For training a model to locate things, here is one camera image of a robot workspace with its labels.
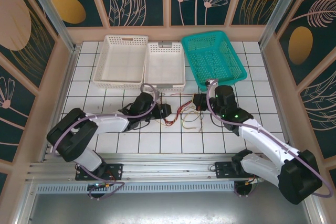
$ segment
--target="white basket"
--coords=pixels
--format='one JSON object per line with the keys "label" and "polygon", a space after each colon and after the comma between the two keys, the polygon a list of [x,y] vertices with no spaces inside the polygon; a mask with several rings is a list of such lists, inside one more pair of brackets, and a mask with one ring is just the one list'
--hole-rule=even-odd
{"label": "white basket", "polygon": [[148,36],[106,35],[93,82],[104,89],[139,89]]}
{"label": "white basket", "polygon": [[161,92],[182,92],[185,86],[184,50],[179,42],[147,44],[145,83]]}

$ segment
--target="white plastic basket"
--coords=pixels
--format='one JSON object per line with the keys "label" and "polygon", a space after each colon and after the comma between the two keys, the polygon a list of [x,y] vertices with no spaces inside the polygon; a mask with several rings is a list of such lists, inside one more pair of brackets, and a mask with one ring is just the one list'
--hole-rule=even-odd
{"label": "white plastic basket", "polygon": [[106,35],[93,82],[104,89],[139,89],[148,36]]}
{"label": "white plastic basket", "polygon": [[145,83],[161,92],[182,92],[185,86],[184,50],[179,42],[147,44]]}

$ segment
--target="gray floor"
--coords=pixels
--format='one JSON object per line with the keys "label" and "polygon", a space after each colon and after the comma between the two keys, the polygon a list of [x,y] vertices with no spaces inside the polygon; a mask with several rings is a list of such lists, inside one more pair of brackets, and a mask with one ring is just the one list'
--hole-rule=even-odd
{"label": "gray floor", "polygon": [[233,192],[116,194],[102,201],[86,195],[39,195],[33,224],[303,224],[304,205],[287,202],[279,190],[261,183],[248,198]]}

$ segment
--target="teal basket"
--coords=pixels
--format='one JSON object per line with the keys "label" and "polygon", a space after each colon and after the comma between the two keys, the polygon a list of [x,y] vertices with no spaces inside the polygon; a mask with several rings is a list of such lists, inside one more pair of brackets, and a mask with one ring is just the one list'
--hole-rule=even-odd
{"label": "teal basket", "polygon": [[222,31],[211,31],[184,37],[182,46],[201,91],[205,81],[218,79],[219,85],[233,85],[244,80],[247,73]]}

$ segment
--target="white tiled floor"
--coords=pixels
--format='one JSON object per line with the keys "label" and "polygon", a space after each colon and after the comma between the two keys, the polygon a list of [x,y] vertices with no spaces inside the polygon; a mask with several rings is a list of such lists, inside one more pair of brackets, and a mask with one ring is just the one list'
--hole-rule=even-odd
{"label": "white tiled floor", "polygon": [[[236,83],[233,88],[238,105],[250,112],[268,131],[284,141],[279,117],[272,97],[271,88],[264,67],[264,62],[256,42],[233,42],[238,56],[245,67],[248,77]],[[63,110],[64,117],[71,109],[81,108],[89,113],[113,113],[132,103],[140,93],[138,90],[105,90],[95,86],[92,77],[95,72],[102,42],[84,42],[81,48],[75,73],[71,81]],[[161,94],[162,101],[172,106],[172,115],[182,104],[191,100],[193,93],[198,93],[191,68],[186,63],[186,86],[181,95]],[[151,121],[147,127],[126,133],[99,134],[91,140],[89,147],[98,153],[236,153],[245,148],[259,152],[253,145],[241,137],[218,127],[211,122],[208,111],[187,116],[181,127],[181,116],[171,127]]]}

